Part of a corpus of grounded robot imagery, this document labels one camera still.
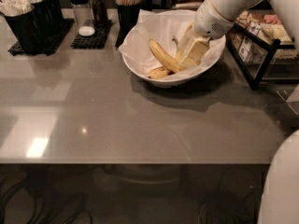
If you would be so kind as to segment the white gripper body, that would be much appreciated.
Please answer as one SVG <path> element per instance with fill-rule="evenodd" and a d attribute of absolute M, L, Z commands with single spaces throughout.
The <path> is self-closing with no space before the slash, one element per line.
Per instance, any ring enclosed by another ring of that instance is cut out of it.
<path fill-rule="evenodd" d="M 232 21 L 227 21 L 219 14 L 210 0 L 205 0 L 197 9 L 193 21 L 194 31 L 200 36 L 211 39 L 223 37 L 232 29 L 233 25 Z"/>

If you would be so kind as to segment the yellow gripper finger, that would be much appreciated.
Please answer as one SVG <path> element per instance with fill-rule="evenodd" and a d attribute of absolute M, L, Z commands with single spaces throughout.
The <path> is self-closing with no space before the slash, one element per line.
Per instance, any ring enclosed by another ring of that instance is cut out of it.
<path fill-rule="evenodd" d="M 184 42 L 180 47 L 181 53 L 178 63 L 184 67 L 199 65 L 202 57 L 209 50 L 209 40 L 205 38 L 194 38 Z"/>
<path fill-rule="evenodd" d="M 177 42 L 177 51 L 176 51 L 176 59 L 181 60 L 185 50 L 187 49 L 189 42 L 193 41 L 196 37 L 196 34 L 193 30 L 193 23 L 191 23 L 188 28 L 186 29 L 182 38 Z"/>

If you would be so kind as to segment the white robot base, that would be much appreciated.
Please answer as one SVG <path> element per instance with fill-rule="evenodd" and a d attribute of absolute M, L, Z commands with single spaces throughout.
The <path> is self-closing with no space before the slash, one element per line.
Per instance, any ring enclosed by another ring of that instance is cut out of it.
<path fill-rule="evenodd" d="M 299 131 L 281 144 L 270 164 L 258 224 L 299 224 Z"/>

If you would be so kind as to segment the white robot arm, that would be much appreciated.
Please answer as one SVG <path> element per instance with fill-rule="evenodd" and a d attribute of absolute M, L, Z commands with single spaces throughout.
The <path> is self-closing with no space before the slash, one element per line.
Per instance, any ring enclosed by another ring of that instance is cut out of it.
<path fill-rule="evenodd" d="M 193 20 L 194 31 L 199 36 L 221 38 L 232 29 L 233 22 L 243 11 L 262 1 L 204 0 Z M 267 1 L 281 20 L 295 48 L 299 49 L 299 0 Z"/>

